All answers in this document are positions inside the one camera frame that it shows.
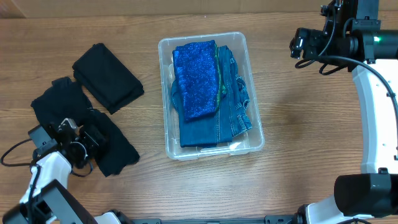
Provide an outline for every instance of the folded clothing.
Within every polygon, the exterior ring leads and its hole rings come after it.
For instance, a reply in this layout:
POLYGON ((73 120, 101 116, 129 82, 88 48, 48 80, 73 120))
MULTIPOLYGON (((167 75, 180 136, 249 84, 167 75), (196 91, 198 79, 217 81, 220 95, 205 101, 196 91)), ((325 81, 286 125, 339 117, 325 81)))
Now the folded clothing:
POLYGON ((221 73, 214 40, 194 42, 173 51, 174 74, 184 119, 214 114, 221 99, 221 73))
POLYGON ((186 121, 177 80, 172 84, 172 102, 178 113, 181 147, 215 147, 218 143, 231 142, 233 137, 252 128, 246 115, 249 95, 244 80, 238 75, 238 64, 227 46, 220 47, 219 58, 225 90, 221 92, 220 106, 215 114, 186 121))
POLYGON ((104 147, 108 150, 98 152, 95 156, 95 161, 105 177, 118 175, 125 166, 138 162, 138 152, 106 114, 92 109, 83 122, 85 125, 94 125, 108 141, 104 147))
POLYGON ((72 118, 81 126, 88 108, 92 108, 80 83, 72 82, 69 77, 54 80, 52 86, 30 106, 43 126, 51 123, 58 126, 65 118, 72 118))
POLYGON ((144 94, 141 82, 102 43, 95 44, 72 68, 73 76, 111 114, 144 94))

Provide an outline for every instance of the clear plastic tray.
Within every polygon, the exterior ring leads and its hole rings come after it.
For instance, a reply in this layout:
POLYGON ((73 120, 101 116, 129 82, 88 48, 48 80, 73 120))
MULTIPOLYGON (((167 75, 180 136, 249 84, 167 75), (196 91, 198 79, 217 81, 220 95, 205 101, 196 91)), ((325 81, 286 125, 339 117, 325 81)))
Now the clear plastic tray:
POLYGON ((259 108, 257 105, 256 91, 254 89, 253 77, 249 60, 246 38, 240 32, 224 34, 198 35, 191 37, 166 38, 159 42, 160 75, 162 77, 162 96, 164 112, 164 131, 166 153, 171 159, 181 161, 198 159, 204 156, 219 154, 240 155, 248 152, 260 151, 264 146, 265 139, 262 132, 259 108), (218 144, 213 148, 180 147, 180 130, 178 126, 178 114, 171 102, 171 87, 175 79, 172 52, 177 46, 191 42, 202 42, 215 40, 217 46, 227 45, 231 49, 238 63, 239 75, 246 82, 250 104, 247 115, 252 122, 253 128, 248 132, 236 136, 232 142, 218 144))

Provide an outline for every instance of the plastic bin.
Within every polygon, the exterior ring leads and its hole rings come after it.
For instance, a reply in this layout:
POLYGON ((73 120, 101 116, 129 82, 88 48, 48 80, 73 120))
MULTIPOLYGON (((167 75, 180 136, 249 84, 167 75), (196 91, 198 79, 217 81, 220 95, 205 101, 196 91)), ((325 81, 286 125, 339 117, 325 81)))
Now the plastic bin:
POLYGON ((259 108, 257 105, 256 91, 254 90, 253 77, 248 54, 246 39, 240 32, 224 34, 198 35, 191 37, 166 38, 159 42, 160 75, 162 77, 162 96, 164 111, 164 131, 166 153, 171 159, 181 161, 198 159, 204 156, 219 154, 240 155, 248 152, 260 151, 265 139, 262 132, 259 108), (233 142, 221 143, 213 148, 180 147, 180 130, 178 126, 178 114, 171 101, 171 87, 175 79, 172 52, 177 46, 191 42, 215 40, 217 46, 227 45, 231 49, 238 63, 239 75, 246 82, 250 104, 246 111, 253 128, 248 132, 233 138, 233 142))

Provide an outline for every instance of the tabletop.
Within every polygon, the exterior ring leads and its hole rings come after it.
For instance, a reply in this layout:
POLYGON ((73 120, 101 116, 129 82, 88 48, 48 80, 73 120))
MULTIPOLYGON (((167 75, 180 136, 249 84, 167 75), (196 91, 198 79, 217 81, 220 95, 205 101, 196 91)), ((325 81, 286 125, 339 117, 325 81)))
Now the tabletop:
MULTIPOLYGON (((398 29, 397 11, 379 18, 383 29, 398 29)), ((102 42, 145 94, 109 116, 141 160, 116 176, 105 178, 97 168, 69 177, 68 190, 92 215, 113 208, 163 220, 293 214, 333 194, 339 175, 360 173, 362 125, 351 74, 324 77, 319 63, 296 70, 290 58, 295 30, 323 23, 315 12, 0 19, 0 154, 38 125, 31 101, 52 80, 73 78, 73 63, 102 42), (246 36, 266 144, 242 156, 173 161, 165 153, 157 45, 166 37, 231 31, 246 36)), ((29 142, 6 159, 29 162, 34 149, 29 142)), ((0 167, 0 215, 18 203, 30 177, 27 167, 0 167)))

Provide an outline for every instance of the wall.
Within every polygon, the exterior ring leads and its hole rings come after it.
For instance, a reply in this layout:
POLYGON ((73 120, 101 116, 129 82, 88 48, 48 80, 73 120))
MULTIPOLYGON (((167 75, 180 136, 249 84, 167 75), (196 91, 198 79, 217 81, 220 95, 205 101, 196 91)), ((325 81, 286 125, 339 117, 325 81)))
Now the wall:
MULTIPOLYGON (((10 17, 83 17, 144 14, 217 14, 319 11, 330 0, 0 0, 19 13, 10 17)), ((398 10, 398 0, 380 0, 380 10, 398 10)))

